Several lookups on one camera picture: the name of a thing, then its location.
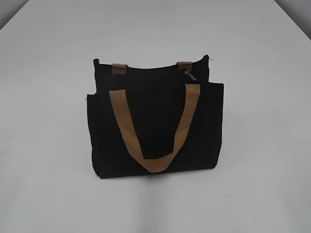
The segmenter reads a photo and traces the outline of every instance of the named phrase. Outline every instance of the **white backdrop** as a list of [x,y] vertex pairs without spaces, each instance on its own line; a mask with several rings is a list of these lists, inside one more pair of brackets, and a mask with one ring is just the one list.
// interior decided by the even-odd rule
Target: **white backdrop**
[[[0,31],[0,232],[309,233],[310,52],[272,0],[30,0]],[[205,54],[225,84],[216,168],[96,177],[92,60]]]

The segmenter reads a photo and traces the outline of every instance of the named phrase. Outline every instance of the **zipper pull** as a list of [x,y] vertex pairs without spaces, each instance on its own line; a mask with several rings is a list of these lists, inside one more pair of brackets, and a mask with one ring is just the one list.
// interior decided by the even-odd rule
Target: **zipper pull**
[[190,72],[184,71],[184,73],[185,73],[185,75],[190,76],[190,78],[192,78],[192,80],[196,80],[196,78],[192,74],[190,74]]

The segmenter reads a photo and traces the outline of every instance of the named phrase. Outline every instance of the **white surface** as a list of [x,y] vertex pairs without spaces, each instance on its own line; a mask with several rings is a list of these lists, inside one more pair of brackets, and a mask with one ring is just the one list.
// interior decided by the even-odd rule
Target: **white surface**
[[[0,31],[0,232],[311,232],[310,53],[272,0],[30,0]],[[97,178],[92,59],[204,54],[225,84],[216,168]]]

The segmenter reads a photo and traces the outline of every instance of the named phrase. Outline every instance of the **black tote bag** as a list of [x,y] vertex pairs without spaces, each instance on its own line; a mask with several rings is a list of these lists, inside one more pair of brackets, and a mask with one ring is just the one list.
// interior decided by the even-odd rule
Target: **black tote bag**
[[216,166],[224,85],[187,70],[117,72],[107,90],[87,95],[92,165],[100,178]]

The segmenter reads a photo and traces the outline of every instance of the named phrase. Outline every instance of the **bag handle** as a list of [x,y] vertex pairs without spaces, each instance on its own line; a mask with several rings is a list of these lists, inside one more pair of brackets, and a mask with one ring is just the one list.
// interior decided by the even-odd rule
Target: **bag handle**
[[177,62],[178,69],[187,69],[188,72],[192,70],[192,62]]
[[118,64],[118,63],[113,63],[111,65],[112,67],[112,74],[116,75],[116,74],[126,74],[126,64]]
[[126,99],[126,90],[109,91],[110,101],[112,108],[129,154],[149,172],[164,171],[172,162],[173,158],[184,145],[192,118],[200,97],[199,84],[185,84],[186,85],[186,98],[185,107],[181,116],[178,128],[174,138],[173,152],[158,158],[158,159],[144,159],[139,140],[135,133],[131,113]]
[[[177,62],[178,69],[187,69],[188,72],[192,70],[192,62]],[[127,64],[118,64],[113,63],[112,67],[112,74],[126,74],[126,68],[128,67]]]

